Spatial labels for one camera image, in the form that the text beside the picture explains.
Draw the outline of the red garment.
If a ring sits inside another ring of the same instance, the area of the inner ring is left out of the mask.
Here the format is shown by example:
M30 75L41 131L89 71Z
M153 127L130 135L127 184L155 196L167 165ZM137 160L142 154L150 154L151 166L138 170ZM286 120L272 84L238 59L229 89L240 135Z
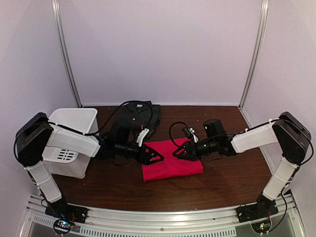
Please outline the red garment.
M142 165L143 180L145 182L203 173L203 166L199 160L183 160L172 155L177 147L171 140L147 142L146 145L164 156L164 160L151 165Z

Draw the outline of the dark pinstriped shirt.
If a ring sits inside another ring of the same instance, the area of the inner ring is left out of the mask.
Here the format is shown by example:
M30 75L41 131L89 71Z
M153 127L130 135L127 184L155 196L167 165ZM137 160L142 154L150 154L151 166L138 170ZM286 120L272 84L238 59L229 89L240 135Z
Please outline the dark pinstriped shirt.
M122 126L133 132L148 128L150 131L145 140L150 140L156 132L160 120L161 105L152 104L151 101L132 101L119 108L117 120L113 125Z

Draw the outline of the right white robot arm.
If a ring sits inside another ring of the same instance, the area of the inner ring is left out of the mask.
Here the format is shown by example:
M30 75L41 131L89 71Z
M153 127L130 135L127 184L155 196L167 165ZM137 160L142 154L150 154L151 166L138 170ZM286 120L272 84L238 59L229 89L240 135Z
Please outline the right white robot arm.
M310 132L290 112L283 112L278 118L237 134L228 134L222 122L215 118L205 121L203 126L207 138L200 141L192 129L184 129L188 141L173 152L176 158L195 161L212 153L231 157L269 144L279 144L281 161L253 207L253 214L258 218L265 217L272 210L272 202L299 168L310 160L306 157L308 150L314 149Z

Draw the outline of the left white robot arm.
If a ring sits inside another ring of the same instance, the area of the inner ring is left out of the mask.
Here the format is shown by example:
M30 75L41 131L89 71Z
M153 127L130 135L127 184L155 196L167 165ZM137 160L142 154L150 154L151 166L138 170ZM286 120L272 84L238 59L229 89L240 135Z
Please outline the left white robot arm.
M129 142L128 135L120 138L111 133L101 136L98 132L85 133L49 120L45 113L37 113L15 135L13 152L16 160L27 170L51 210L60 219L71 215L71 208L65 204L58 185L46 168L43 158L45 148L66 150L89 158L106 159L109 156L133 158L143 165L151 165L164 157L143 143Z

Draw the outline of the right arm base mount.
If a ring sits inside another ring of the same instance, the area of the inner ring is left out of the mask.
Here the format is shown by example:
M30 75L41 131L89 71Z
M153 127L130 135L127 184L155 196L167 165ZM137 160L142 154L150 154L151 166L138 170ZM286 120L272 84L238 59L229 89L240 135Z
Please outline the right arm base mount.
M260 194L254 204L241 204L236 209L236 213L238 221L243 223L278 214L278 208L274 199L270 200L263 194Z

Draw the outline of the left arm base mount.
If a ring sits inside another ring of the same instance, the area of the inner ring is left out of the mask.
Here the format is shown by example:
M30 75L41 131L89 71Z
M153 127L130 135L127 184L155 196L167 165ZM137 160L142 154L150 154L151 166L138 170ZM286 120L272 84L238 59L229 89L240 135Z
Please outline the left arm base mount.
M48 202L45 214L59 219L85 223L88 209L77 205L68 204L64 195L56 202Z

